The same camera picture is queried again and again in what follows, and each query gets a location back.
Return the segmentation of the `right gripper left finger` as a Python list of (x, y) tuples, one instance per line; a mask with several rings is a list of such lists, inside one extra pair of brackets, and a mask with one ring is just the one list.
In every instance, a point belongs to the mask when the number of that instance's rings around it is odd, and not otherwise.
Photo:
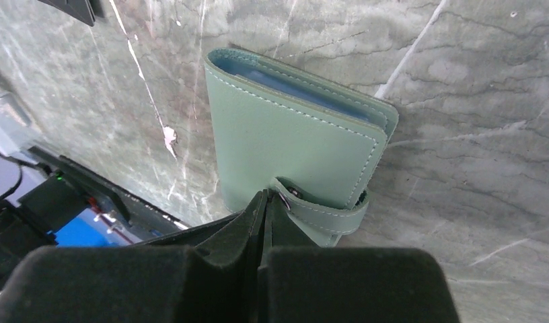
[(0, 322), (253, 322), (260, 232), (257, 192), (236, 216), (184, 231), (199, 244), (41, 247), (0, 293)]

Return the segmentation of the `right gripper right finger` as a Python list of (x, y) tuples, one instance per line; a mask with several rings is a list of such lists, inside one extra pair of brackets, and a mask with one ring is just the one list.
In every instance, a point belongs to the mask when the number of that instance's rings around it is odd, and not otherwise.
[(439, 263), (417, 248), (323, 248), (269, 195), (258, 267), (259, 322), (458, 322)]

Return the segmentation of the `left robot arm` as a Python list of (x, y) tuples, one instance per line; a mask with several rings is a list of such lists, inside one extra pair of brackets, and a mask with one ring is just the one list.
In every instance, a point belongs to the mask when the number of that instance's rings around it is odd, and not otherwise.
[[(0, 292), (22, 259), (43, 246), (61, 251), (61, 257), (45, 267), (41, 282), (43, 288), (57, 293), (130, 296), (152, 287), (167, 287), (177, 278), (178, 285), (190, 294), (232, 294), (244, 284), (239, 258), (232, 258), (229, 264), (215, 264), (215, 251), (199, 248), (201, 242), (227, 226), (229, 219), (165, 235), (165, 228), (174, 223), (171, 215), (111, 183), (70, 176), (45, 180), (22, 196), (19, 205), (11, 204), (8, 197), (7, 193), (0, 196)], [(109, 239), (94, 228), (78, 227), (72, 233), (75, 244), (60, 242), (58, 233), (86, 210), (100, 218), (104, 229), (144, 234), (156, 246), (182, 246), (187, 251), (186, 263), (166, 274), (144, 252), (110, 250)]]

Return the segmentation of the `green card holder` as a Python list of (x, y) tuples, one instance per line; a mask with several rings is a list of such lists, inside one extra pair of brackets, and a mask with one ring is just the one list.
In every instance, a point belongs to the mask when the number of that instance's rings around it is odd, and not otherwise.
[(358, 230), (368, 182), (398, 125), (393, 105), (237, 48), (210, 51), (205, 79), (230, 211), (269, 188), (321, 247)]

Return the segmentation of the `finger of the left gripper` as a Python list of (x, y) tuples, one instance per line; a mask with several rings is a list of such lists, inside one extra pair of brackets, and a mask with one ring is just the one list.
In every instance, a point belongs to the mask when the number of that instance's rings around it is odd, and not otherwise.
[(191, 227), (182, 231), (166, 234), (158, 238), (139, 242), (136, 246), (196, 246), (230, 224), (242, 212), (233, 213), (222, 219)]

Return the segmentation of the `black VIP card stack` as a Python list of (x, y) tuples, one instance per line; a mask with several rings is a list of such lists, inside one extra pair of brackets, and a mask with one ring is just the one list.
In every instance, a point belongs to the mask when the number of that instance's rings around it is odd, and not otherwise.
[(99, 0), (39, 0), (87, 26), (94, 27), (97, 18), (105, 18), (102, 2)]

